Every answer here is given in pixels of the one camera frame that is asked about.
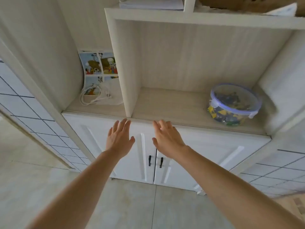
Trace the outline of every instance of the right hand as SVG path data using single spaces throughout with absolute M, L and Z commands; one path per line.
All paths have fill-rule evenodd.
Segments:
M 174 158 L 175 154 L 186 146 L 179 132 L 170 121 L 160 120 L 152 124 L 156 135 L 156 138 L 152 139 L 153 144 L 162 154 Z

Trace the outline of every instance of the wooden shelf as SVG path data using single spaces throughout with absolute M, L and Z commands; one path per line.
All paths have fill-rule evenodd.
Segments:
M 105 8 L 107 18 L 166 23 L 188 23 L 199 25 L 243 26 L 271 29 L 304 30 L 305 18 L 250 15 L 240 13 L 193 13 L 172 10 L 120 9 L 118 6 Z
M 89 104 L 82 105 L 79 96 L 66 108 L 69 112 L 89 113 L 114 117 L 126 117 L 124 104 L 120 105 L 102 105 Z
M 159 88 L 141 88 L 132 118 L 171 121 L 173 124 L 266 135 L 257 117 L 238 127 L 229 127 L 211 118 L 207 111 L 209 93 Z

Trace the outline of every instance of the plastic container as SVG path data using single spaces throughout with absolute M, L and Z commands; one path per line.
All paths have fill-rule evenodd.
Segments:
M 211 90 L 208 111 L 216 121 L 237 126 L 246 118 L 252 119 L 261 105 L 261 100 L 250 89 L 235 84 L 219 84 Z

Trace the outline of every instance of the tile floor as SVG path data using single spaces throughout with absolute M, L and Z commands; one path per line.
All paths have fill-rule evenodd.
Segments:
M 77 175 L 5 120 L 0 121 L 0 228 L 24 228 Z M 206 196 L 114 179 L 107 182 L 87 225 L 87 229 L 97 228 L 233 226 Z

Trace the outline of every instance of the cabinet door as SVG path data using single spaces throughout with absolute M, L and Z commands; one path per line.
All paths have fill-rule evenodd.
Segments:
M 64 113 L 63 115 L 95 157 L 105 150 L 107 134 L 114 122 L 122 120 L 121 118 L 75 113 Z M 130 126 L 130 136 L 135 137 L 135 144 L 130 152 L 118 162 L 110 177 L 153 183 L 156 160 L 156 148 L 152 143 L 153 127 L 147 122 L 133 121 Z
M 186 145 L 227 170 L 270 141 L 270 137 L 175 125 Z M 157 151 L 154 184 L 192 191 L 202 188 L 176 161 Z

